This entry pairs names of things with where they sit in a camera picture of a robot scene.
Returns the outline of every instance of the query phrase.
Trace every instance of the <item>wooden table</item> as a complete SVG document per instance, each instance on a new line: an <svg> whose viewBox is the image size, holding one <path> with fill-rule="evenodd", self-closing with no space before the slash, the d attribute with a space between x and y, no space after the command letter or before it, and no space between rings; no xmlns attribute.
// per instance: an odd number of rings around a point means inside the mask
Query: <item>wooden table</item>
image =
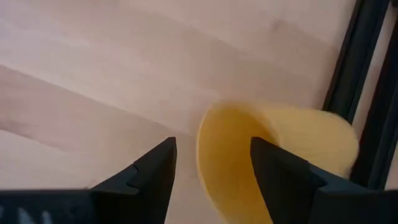
<svg viewBox="0 0 398 224"><path fill-rule="evenodd" d="M320 108L354 2L1 1L0 188L91 187L176 136L167 223L219 223L195 167L207 107L227 99Z"/></svg>

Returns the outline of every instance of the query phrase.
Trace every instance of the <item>black metal frame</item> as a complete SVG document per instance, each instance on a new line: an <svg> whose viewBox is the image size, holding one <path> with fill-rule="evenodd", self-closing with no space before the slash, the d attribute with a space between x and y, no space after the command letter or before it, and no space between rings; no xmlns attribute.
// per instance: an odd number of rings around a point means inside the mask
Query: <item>black metal frame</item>
<svg viewBox="0 0 398 224"><path fill-rule="evenodd" d="M384 189L398 140L398 18L362 133L351 180Z"/></svg>
<svg viewBox="0 0 398 224"><path fill-rule="evenodd" d="M357 0L323 110L352 123L389 0Z"/></svg>

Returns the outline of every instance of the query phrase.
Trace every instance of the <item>black plastic jaw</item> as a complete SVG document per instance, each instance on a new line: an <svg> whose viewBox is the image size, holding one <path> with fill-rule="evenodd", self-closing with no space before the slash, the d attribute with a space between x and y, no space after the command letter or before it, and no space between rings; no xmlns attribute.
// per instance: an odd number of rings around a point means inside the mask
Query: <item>black plastic jaw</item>
<svg viewBox="0 0 398 224"><path fill-rule="evenodd" d="M331 174L261 138L251 158L275 224L398 223L398 191L373 191Z"/></svg>
<svg viewBox="0 0 398 224"><path fill-rule="evenodd" d="M92 189L0 191L0 224L164 223L176 158L168 138Z"/></svg>

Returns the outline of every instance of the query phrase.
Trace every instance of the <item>wooden surface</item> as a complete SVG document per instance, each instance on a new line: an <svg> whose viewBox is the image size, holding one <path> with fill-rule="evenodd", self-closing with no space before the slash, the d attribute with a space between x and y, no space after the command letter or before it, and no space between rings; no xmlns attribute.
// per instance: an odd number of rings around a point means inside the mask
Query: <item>wooden surface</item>
<svg viewBox="0 0 398 224"><path fill-rule="evenodd" d="M319 108L354 0L3 0L0 188L91 187L167 136L167 223L219 223L195 168L212 103ZM355 128L388 43L386 19Z"/></svg>

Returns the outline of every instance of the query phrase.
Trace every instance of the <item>yellow paper cup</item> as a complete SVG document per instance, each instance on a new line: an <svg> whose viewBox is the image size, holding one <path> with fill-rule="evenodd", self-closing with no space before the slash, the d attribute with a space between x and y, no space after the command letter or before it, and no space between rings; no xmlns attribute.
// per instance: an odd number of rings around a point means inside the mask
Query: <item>yellow paper cup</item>
<svg viewBox="0 0 398 224"><path fill-rule="evenodd" d="M197 140L201 182L227 223L272 223L251 164L252 137L261 137L340 177L358 154L352 127L318 110L220 103L206 114Z"/></svg>

